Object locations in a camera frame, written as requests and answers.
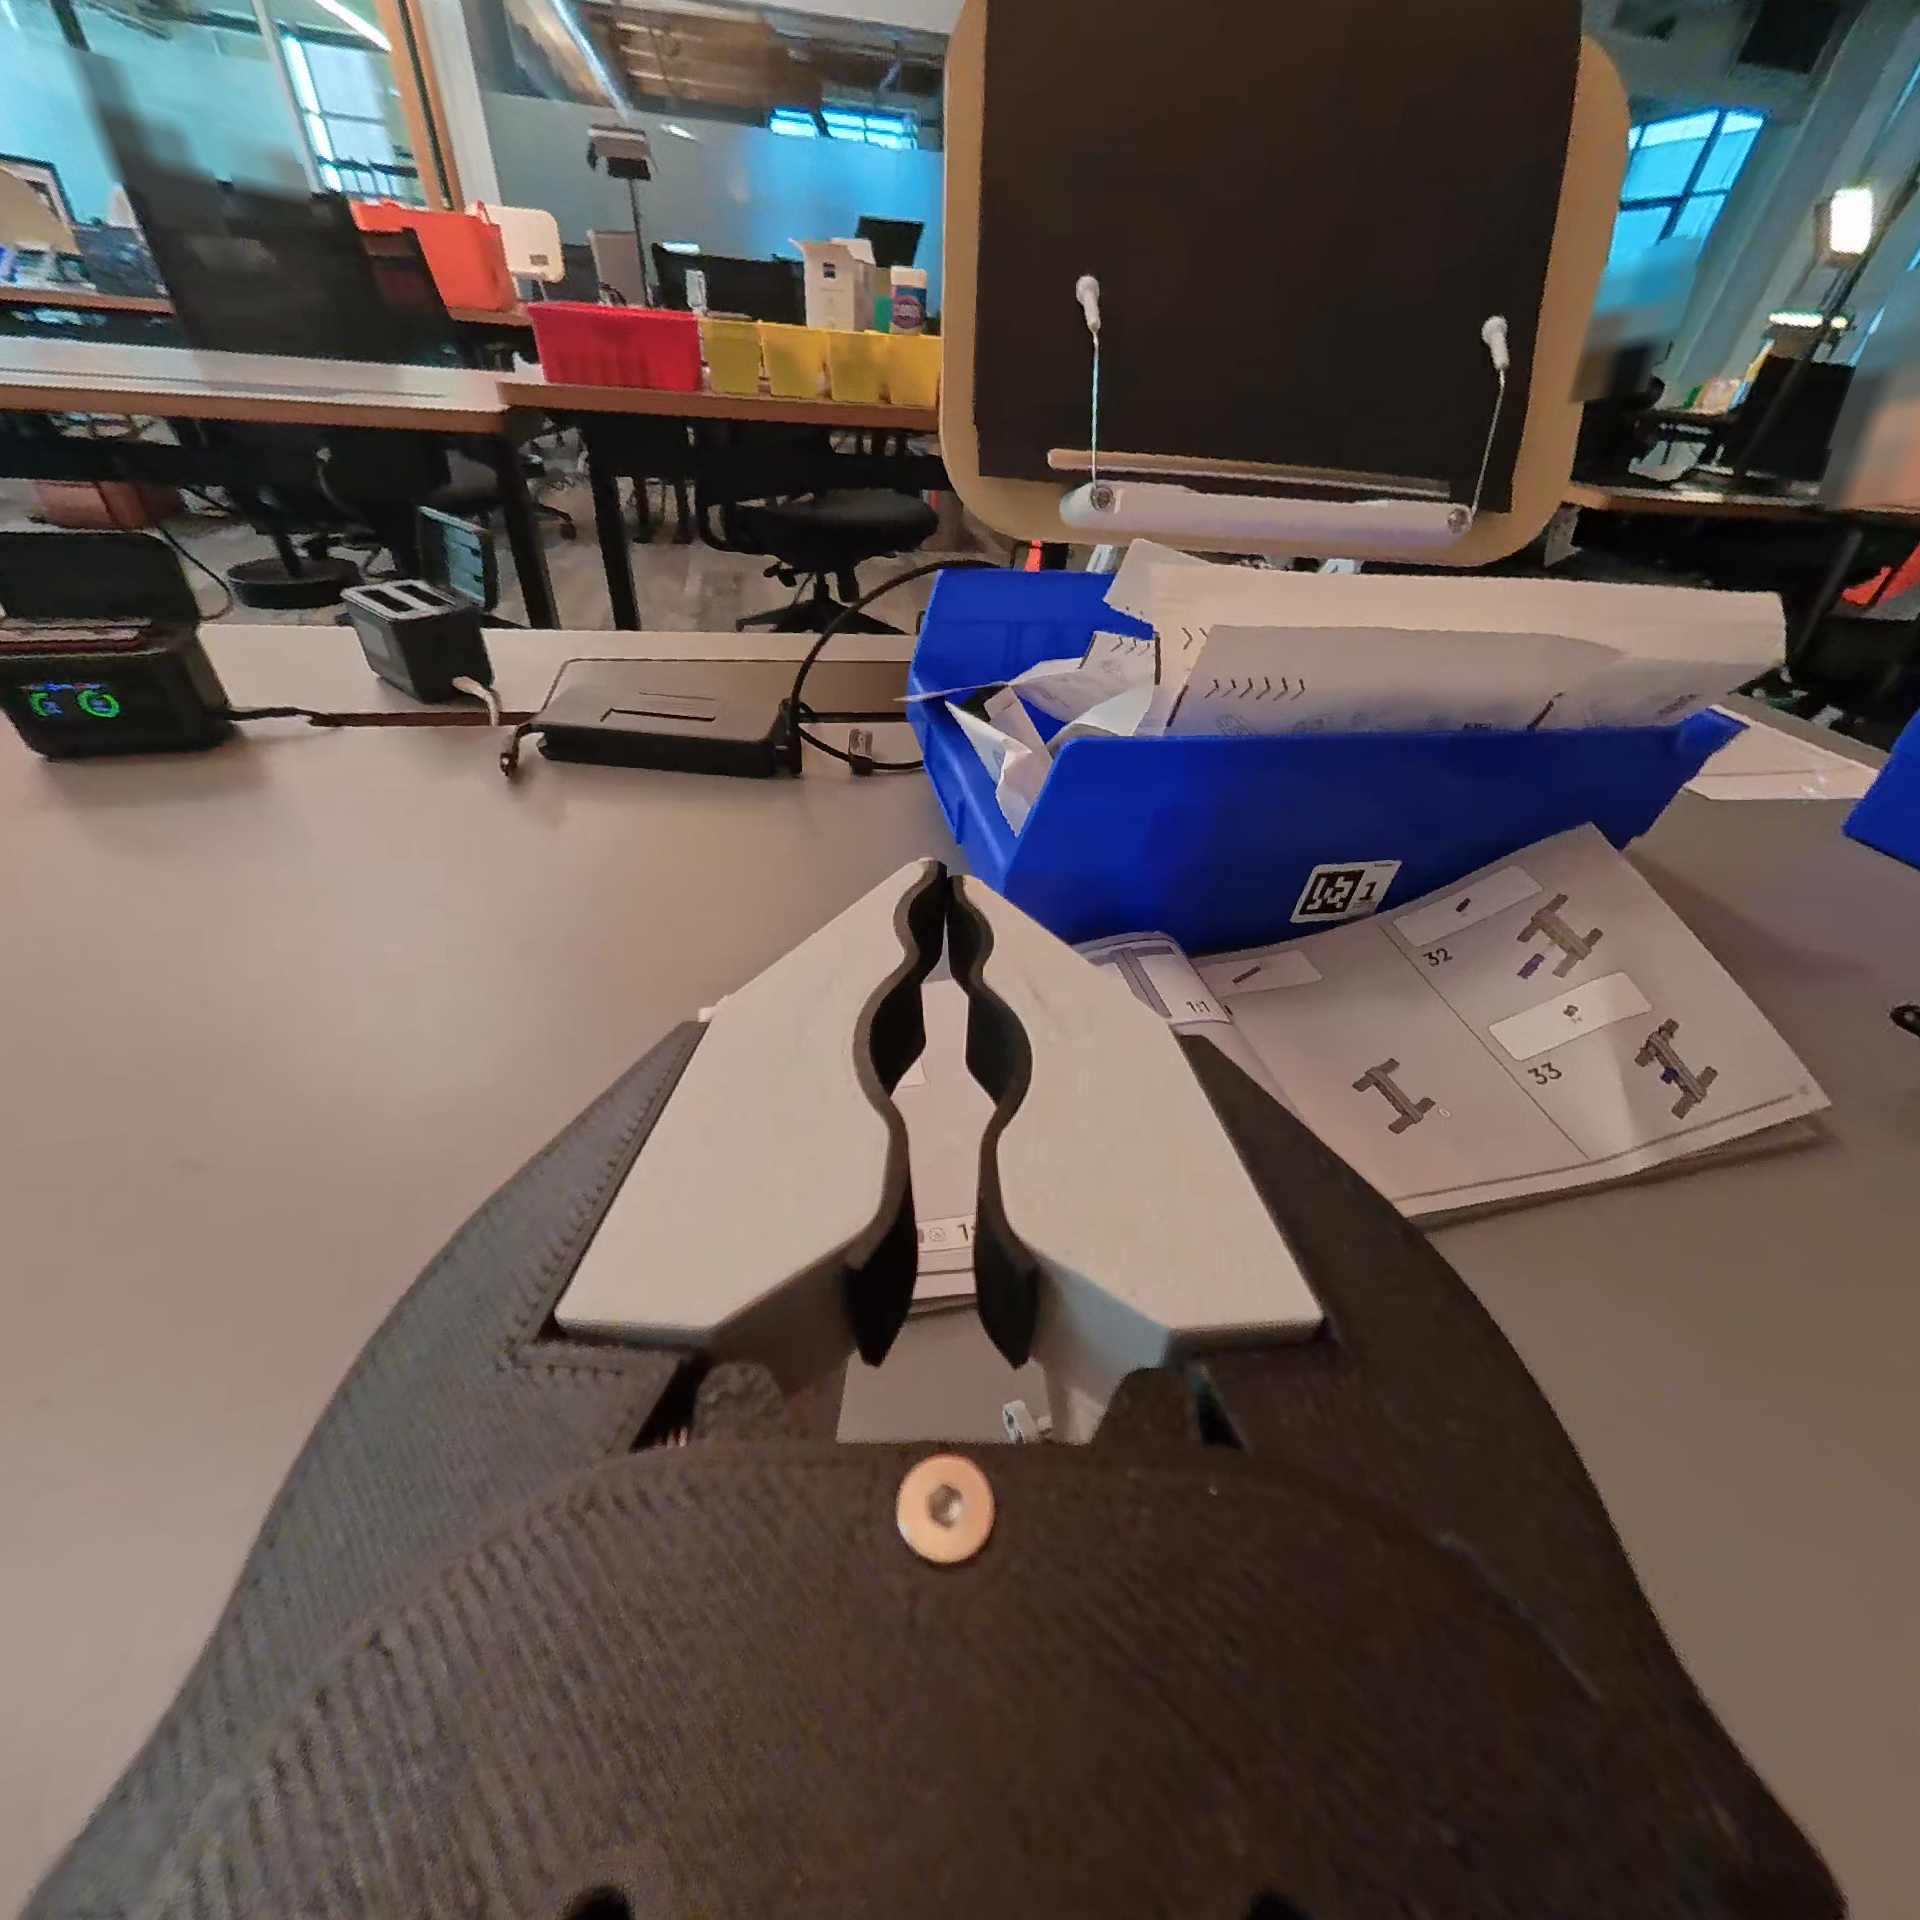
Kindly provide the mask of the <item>blue storage bin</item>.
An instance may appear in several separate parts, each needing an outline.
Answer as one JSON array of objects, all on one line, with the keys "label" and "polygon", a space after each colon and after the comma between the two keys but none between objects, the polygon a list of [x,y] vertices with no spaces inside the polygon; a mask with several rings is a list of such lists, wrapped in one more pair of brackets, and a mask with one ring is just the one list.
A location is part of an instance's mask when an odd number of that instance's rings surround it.
[{"label": "blue storage bin", "polygon": [[970,875],[1069,945],[1134,930],[1223,953],[1366,920],[1558,832],[1641,839],[1743,732],[1093,739],[1021,825],[943,695],[1084,654],[1108,625],[1084,571],[946,567],[908,667],[926,777]]},{"label": "blue storage bin", "polygon": [[1841,835],[1911,872],[1920,867],[1918,754],[1889,754]]}]

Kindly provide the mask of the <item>white paper sheet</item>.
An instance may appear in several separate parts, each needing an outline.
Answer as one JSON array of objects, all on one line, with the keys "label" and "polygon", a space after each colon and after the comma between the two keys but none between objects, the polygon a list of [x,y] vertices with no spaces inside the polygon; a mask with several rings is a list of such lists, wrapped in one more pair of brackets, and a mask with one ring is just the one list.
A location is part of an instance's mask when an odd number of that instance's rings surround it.
[{"label": "white paper sheet", "polygon": [[1741,728],[1687,782],[1687,794],[1713,802],[1856,806],[1877,780],[1879,766],[1809,739],[1775,728]]}]

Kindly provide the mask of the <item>black monitor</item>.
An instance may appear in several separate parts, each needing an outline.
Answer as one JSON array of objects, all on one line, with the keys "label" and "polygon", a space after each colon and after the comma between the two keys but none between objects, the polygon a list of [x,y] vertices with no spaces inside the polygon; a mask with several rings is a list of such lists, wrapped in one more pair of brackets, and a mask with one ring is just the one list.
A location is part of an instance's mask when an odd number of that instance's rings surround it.
[{"label": "black monitor", "polygon": [[719,256],[650,244],[663,308],[730,321],[805,324],[805,271],[791,256]]}]

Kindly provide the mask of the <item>white paper lego bags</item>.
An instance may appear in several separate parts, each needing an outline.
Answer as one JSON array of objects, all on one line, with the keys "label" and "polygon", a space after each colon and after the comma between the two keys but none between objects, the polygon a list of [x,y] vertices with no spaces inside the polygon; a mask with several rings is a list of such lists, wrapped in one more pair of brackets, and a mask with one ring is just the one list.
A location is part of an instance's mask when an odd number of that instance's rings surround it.
[{"label": "white paper lego bags", "polygon": [[1669,583],[1289,571],[1135,542],[1093,600],[1076,651],[990,666],[965,640],[908,695],[957,728],[1010,827],[1081,739],[1665,729],[1785,659],[1775,595]]}]

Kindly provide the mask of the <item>black power adapter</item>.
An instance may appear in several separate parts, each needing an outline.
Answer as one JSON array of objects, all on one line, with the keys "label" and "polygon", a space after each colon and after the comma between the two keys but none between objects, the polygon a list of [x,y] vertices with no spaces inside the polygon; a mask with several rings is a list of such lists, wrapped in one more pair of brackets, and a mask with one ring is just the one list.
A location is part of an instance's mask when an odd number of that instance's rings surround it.
[{"label": "black power adapter", "polygon": [[791,716],[796,676],[783,664],[570,659],[502,750],[500,768],[513,772],[520,743],[535,739],[551,761],[796,777],[802,761]]}]

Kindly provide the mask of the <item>lego instruction booklet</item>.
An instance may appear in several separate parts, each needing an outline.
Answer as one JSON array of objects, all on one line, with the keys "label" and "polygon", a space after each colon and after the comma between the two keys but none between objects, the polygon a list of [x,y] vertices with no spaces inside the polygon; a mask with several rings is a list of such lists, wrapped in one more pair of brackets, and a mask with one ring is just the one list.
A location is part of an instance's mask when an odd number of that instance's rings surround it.
[{"label": "lego instruction booklet", "polygon": [[1612,1185],[1829,1107],[1592,827],[1382,920],[1192,962],[1214,1042],[1410,1220]]}]

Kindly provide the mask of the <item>red storage bin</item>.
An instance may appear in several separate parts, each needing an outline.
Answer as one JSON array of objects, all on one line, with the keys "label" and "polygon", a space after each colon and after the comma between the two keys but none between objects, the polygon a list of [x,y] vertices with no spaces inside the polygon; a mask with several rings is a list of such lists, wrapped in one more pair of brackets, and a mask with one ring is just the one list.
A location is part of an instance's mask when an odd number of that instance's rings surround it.
[{"label": "red storage bin", "polygon": [[702,324],[687,311],[538,303],[525,306],[549,387],[702,393]]}]

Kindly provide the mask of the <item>black charging case with display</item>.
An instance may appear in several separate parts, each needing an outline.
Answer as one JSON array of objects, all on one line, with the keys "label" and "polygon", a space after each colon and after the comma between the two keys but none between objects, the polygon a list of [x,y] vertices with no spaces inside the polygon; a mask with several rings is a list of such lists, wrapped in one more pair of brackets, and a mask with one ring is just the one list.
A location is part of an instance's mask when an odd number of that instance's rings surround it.
[{"label": "black charging case with display", "polygon": [[2,534],[2,708],[49,761],[206,752],[233,708],[200,604],[143,534]]}]

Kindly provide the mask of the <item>orange storage bin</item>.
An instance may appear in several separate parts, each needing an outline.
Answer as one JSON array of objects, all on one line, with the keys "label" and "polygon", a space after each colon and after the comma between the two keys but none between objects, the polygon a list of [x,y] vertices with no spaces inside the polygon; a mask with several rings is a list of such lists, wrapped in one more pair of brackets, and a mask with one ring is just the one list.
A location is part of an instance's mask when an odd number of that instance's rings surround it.
[{"label": "orange storage bin", "polygon": [[486,212],[412,208],[391,199],[350,199],[361,233],[412,233],[444,305],[454,316],[513,319],[520,311],[504,235]]}]

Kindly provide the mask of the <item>black office chair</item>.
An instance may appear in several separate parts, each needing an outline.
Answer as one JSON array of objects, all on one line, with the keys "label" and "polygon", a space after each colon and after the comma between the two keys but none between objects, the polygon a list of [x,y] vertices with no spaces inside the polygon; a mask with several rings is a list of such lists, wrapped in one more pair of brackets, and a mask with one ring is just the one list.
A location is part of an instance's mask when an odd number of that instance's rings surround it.
[{"label": "black office chair", "polygon": [[743,615],[736,631],[822,633],[857,601],[860,566],[919,553],[940,515],[922,496],[852,489],[736,504],[722,511],[722,530],[796,593],[782,610]]}]

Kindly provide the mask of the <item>wooden book stand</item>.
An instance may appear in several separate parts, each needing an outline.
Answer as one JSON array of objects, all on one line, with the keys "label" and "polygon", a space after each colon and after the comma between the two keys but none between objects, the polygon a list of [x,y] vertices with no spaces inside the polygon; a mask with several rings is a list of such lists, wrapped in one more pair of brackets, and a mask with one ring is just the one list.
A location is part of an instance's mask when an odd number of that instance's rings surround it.
[{"label": "wooden book stand", "polygon": [[967,2],[951,487],[1029,542],[1444,569],[1560,507],[1625,169],[1578,2]]}]

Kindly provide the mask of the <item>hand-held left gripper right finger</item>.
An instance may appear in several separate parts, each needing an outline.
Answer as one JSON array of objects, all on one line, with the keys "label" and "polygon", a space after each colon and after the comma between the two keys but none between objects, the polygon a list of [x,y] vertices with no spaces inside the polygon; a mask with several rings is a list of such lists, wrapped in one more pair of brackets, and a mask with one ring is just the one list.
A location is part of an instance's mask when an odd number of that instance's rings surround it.
[{"label": "hand-held left gripper right finger", "polygon": [[1122,1380],[1321,1336],[1325,1313],[1199,1065],[1221,1007],[1160,937],[1086,955],[982,880],[949,894],[967,1068],[991,1104],[976,1176],[976,1305],[1038,1366],[1056,1439],[1094,1436]]}]

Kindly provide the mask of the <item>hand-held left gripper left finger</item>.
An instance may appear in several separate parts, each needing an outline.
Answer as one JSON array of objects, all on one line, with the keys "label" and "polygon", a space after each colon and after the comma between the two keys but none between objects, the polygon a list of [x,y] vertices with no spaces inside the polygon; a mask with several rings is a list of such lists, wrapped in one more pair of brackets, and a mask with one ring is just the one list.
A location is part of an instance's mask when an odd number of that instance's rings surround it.
[{"label": "hand-held left gripper left finger", "polygon": [[949,873],[908,862],[722,1000],[554,1307],[586,1339],[877,1366],[919,1280],[895,1090],[926,1049]]}]

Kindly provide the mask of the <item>black charging dock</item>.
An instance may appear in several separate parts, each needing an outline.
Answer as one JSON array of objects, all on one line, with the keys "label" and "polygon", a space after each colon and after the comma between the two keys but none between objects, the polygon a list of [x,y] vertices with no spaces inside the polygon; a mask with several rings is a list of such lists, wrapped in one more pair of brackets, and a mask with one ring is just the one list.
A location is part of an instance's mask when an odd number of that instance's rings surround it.
[{"label": "black charging dock", "polygon": [[342,614],[372,673],[409,700],[490,695],[485,619],[470,600],[424,582],[361,583],[342,593]]}]

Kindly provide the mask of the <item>white cardboard box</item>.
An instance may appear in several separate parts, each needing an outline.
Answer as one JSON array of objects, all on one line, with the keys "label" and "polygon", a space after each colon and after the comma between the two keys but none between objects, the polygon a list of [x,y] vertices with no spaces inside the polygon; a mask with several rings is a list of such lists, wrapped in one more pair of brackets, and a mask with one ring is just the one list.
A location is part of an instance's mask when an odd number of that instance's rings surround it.
[{"label": "white cardboard box", "polygon": [[874,324],[877,264],[865,238],[788,241],[802,264],[802,314],[812,330],[863,331]]}]

